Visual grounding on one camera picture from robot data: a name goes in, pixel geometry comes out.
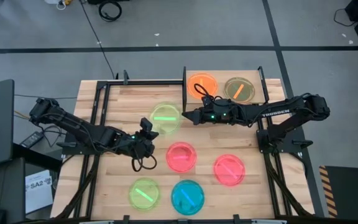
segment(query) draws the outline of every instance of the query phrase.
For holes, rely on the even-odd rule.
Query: white paper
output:
[[[25,212],[30,213],[53,203],[49,170],[25,177]]]

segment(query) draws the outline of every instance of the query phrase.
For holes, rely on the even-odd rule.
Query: pink petri dish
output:
[[[172,144],[166,155],[167,164],[171,170],[184,173],[191,170],[197,161],[196,151],[193,146],[185,142]]]
[[[216,159],[214,174],[221,184],[235,186],[244,180],[246,167],[237,156],[226,154]]]

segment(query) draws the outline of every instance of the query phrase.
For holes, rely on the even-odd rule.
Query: blue petri dish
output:
[[[192,180],[177,183],[171,194],[172,206],[182,215],[194,215],[204,205],[204,191],[199,184]]]

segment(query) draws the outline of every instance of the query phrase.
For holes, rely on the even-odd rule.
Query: wooden tabletop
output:
[[[91,117],[96,82],[82,81],[78,92],[74,115],[87,121]],[[266,82],[270,102],[285,98],[280,79],[266,79]],[[103,91],[99,105],[103,102]],[[112,86],[106,126],[134,133],[140,129],[140,119],[149,118],[156,105],[170,102],[181,111],[181,91],[179,85]],[[96,124],[99,124],[100,115],[101,109],[98,110]],[[275,116],[273,122],[280,123],[287,117],[287,114]],[[273,218],[267,173],[263,155],[258,150],[256,130],[256,124],[251,128],[220,124],[193,126],[191,121],[184,119],[175,133],[161,134],[154,140],[154,156],[158,161],[154,170],[134,172],[130,157],[103,154],[99,163],[92,220],[122,220],[124,215],[130,215],[131,220],[232,219],[233,214],[239,214],[240,218]],[[178,141],[191,144],[197,153],[195,167],[184,174],[172,171],[165,160],[169,146]],[[241,184],[226,187],[216,180],[213,164],[223,154],[233,154],[244,163],[246,176]],[[281,159],[288,188],[302,206],[313,213],[302,163],[289,154],[282,154]],[[82,162],[83,156],[75,156],[62,167],[51,217],[58,215],[76,192]],[[145,161],[145,165],[151,164],[150,159]],[[131,185],[142,177],[153,179],[160,189],[157,206],[147,212],[136,210],[129,202]],[[192,216],[176,212],[170,199],[173,186],[187,179],[199,183],[205,194],[203,208]],[[279,190],[278,195],[283,214],[283,200]],[[85,215],[87,198],[88,191],[83,197],[81,215]]]

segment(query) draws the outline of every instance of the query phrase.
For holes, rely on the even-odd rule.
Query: yellow black striped tape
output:
[[[336,211],[333,189],[331,188],[331,184],[329,183],[328,172],[325,166],[320,166],[319,171],[320,171],[321,181],[323,183],[329,217],[336,218],[338,212]]]

